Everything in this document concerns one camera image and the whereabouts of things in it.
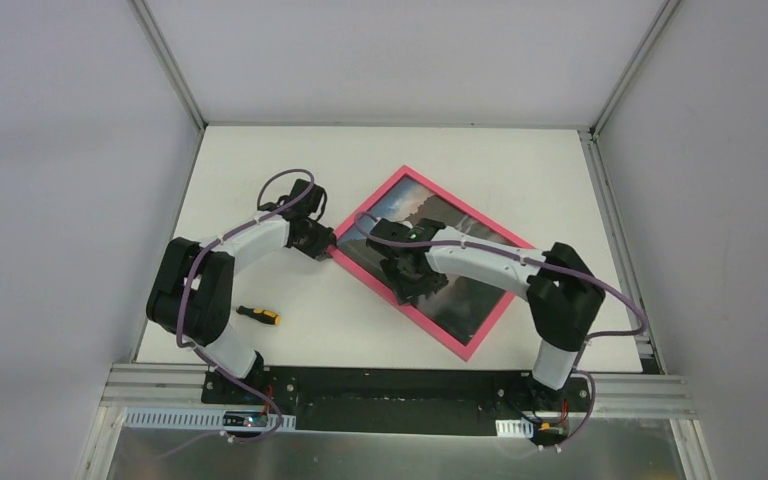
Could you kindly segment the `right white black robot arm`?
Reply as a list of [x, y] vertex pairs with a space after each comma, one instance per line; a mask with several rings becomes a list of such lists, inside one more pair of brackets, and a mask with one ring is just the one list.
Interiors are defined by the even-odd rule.
[[529, 400], [543, 410], [565, 400], [567, 380], [608, 290], [572, 247], [510, 246], [430, 219], [408, 225], [381, 218], [362, 234], [367, 246], [382, 255], [385, 283], [399, 304], [441, 291], [451, 275], [526, 301], [541, 339], [527, 384]]

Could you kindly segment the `pink picture frame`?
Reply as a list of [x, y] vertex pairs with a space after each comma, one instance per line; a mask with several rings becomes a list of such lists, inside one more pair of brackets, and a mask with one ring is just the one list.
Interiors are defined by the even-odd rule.
[[[465, 201], [404, 165], [371, 194], [356, 212], [416, 224], [421, 218], [440, 221], [467, 235], [507, 245], [531, 245]], [[336, 229], [337, 264], [393, 305], [419, 328], [462, 360], [470, 359], [513, 301], [502, 290], [450, 275], [441, 291], [409, 305], [396, 304], [385, 285], [379, 262], [383, 256], [366, 246], [350, 214]]]

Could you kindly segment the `yellow black screwdriver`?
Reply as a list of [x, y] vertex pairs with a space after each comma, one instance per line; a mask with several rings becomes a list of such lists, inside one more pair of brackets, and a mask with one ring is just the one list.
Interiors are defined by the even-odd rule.
[[236, 313], [265, 325], [279, 325], [281, 322], [280, 315], [271, 310], [238, 306]]

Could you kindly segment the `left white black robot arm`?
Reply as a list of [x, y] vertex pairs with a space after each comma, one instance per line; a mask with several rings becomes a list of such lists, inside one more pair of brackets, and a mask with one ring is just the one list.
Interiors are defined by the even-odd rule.
[[262, 257], [295, 249], [322, 260], [336, 244], [333, 228], [321, 224], [326, 190], [298, 179], [289, 194], [259, 203], [243, 225], [213, 238], [172, 239], [163, 253], [147, 304], [147, 318], [229, 374], [226, 389], [241, 404], [265, 390], [264, 359], [231, 323], [234, 278]]

